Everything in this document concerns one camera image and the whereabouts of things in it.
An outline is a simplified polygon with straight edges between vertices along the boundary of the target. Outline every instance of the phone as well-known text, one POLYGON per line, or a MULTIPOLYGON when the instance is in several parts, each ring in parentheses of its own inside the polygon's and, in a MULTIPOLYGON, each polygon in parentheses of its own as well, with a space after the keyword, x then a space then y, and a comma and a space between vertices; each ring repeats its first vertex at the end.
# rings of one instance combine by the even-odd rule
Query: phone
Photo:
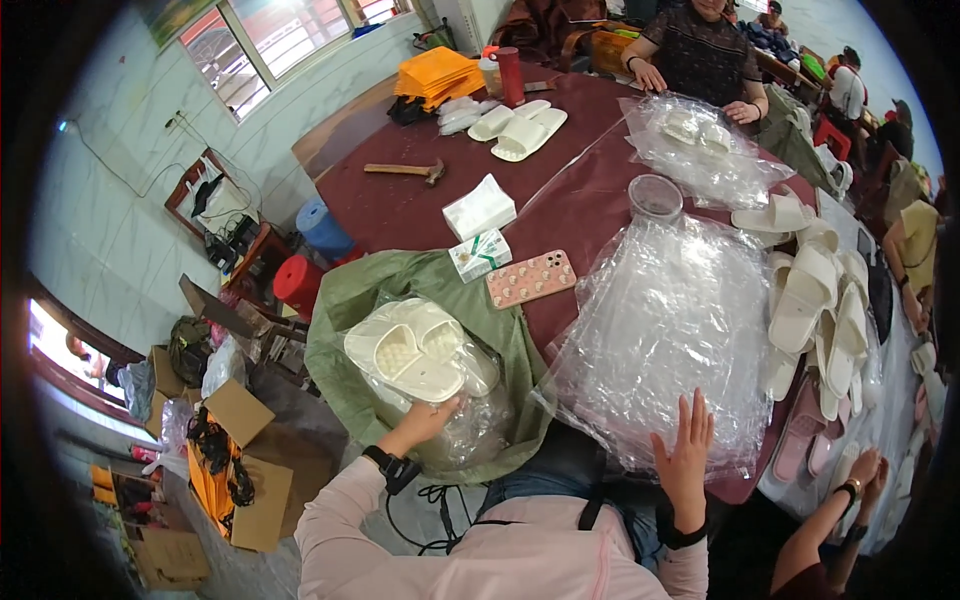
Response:
POLYGON ((566 252, 554 250, 487 273, 494 308, 509 308, 562 292, 577 283, 566 252))

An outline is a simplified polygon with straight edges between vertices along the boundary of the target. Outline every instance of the hand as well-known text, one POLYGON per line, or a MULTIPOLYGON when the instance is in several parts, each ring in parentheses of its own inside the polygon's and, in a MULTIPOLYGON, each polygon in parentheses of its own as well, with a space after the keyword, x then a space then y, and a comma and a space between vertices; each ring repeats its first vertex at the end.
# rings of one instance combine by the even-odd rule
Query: hand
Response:
POLYGON ((457 396, 439 405, 414 401, 400 423, 383 436, 377 445, 384 452, 403 458, 410 448, 440 433, 459 406, 460 398, 457 396))
POLYGON ((634 76, 636 77, 636 82, 640 85, 640 89, 644 91, 664 91, 666 89, 666 82, 663 80, 663 76, 657 70, 657 67, 646 60, 634 60, 631 63, 631 69, 634 71, 634 76))
POLYGON ((883 487, 887 485, 887 476, 890 474, 890 461, 880 457, 879 465, 876 468, 876 475, 870 480, 863 490, 863 500, 860 501, 860 512, 867 514, 874 509, 876 503, 883 493, 883 487))
POLYGON ((692 534, 704 526, 707 518, 704 475, 707 452, 713 444, 713 414, 707 412, 700 388, 693 393, 692 415, 686 396, 680 396, 680 426, 670 456, 659 435, 651 433, 650 442, 654 446, 660 485, 673 504, 674 525, 681 533, 692 534))
POLYGON ((866 486, 874 480, 874 475, 876 475, 879 466, 880 451, 876 448, 870 448, 853 461, 853 466, 850 468, 850 478, 859 481, 861 486, 866 486))
POLYGON ((737 125, 753 123, 760 118, 760 107, 755 104, 747 104, 746 102, 741 102, 739 100, 736 102, 731 102, 723 107, 723 111, 727 113, 727 116, 729 116, 737 125))

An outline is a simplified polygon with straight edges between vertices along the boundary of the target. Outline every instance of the wall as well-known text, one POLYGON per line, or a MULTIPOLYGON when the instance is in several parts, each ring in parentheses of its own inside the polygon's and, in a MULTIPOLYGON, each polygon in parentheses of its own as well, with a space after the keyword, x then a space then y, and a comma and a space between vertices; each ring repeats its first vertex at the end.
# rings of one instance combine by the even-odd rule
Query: wall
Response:
MULTIPOLYGON (((428 14, 435 17, 432 5, 428 14)), ((209 145, 267 219, 289 221, 316 193, 290 147, 395 73, 423 29, 414 14, 392 19, 309 64, 237 125, 182 45, 159 52, 125 9, 62 109, 79 127, 49 149, 31 270, 70 310, 146 354, 189 312, 181 274, 211 292, 220 285, 199 239, 163 208, 186 166, 209 145), (178 110, 193 129, 165 127, 178 110)))
MULTIPOLYGON (((856 50, 863 61, 860 77, 867 86, 869 109, 878 118, 892 110, 894 100, 905 100, 913 113, 915 162, 926 167, 937 188, 937 178, 944 173, 940 149, 926 118, 923 103, 910 83, 897 53, 883 32, 857 0, 781 0, 783 21, 790 28, 790 38, 809 47, 828 60, 844 46, 856 50)), ((747 22, 757 13, 739 9, 737 16, 747 22)))

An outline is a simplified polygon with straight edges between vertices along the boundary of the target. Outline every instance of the white tiled wall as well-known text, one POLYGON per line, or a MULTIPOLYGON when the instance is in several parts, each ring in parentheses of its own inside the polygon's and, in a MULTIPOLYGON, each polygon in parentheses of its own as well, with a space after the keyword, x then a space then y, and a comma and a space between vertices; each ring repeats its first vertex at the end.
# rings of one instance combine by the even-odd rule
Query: white tiled wall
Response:
MULTIPOLYGON (((433 18, 432 3, 424 4, 433 18)), ((352 40, 237 125, 183 47, 159 53, 134 9, 123 11, 62 110, 79 131, 58 134, 49 150, 32 271, 72 311, 146 354, 189 310, 181 274, 211 292, 219 287, 199 240, 163 208, 183 169, 209 145, 267 219, 289 223, 316 193, 291 146, 395 73, 423 29, 408 14, 352 40), (165 127, 178 110, 193 129, 165 127)))

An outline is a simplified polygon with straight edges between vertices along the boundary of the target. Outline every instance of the red stool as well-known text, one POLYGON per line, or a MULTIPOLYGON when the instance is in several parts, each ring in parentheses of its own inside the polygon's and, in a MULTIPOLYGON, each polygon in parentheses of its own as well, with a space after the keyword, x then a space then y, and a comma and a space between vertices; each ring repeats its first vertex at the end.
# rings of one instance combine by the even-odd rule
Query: red stool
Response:
POLYGON ((294 254, 276 272, 274 296, 310 323, 323 276, 324 270, 307 260, 306 256, 294 254))
POLYGON ((850 148, 853 146, 851 140, 834 127, 826 116, 820 115, 817 132, 813 134, 813 146, 817 147, 824 142, 827 143, 837 160, 846 160, 850 154, 850 148))

